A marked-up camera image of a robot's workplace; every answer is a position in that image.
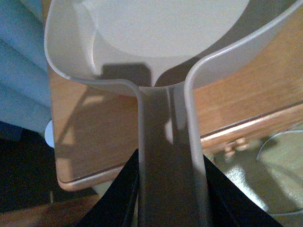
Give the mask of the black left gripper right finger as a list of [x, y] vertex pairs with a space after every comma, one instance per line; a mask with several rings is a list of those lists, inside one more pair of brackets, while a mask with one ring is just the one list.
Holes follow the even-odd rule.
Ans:
[[204, 164], [215, 227], [281, 226], [251, 201], [207, 157], [204, 157]]

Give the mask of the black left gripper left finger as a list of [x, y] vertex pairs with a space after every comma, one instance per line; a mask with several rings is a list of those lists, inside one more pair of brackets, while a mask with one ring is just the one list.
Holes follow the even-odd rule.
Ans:
[[105, 194], [77, 223], [78, 227], [130, 227], [139, 185], [139, 151], [136, 149]]

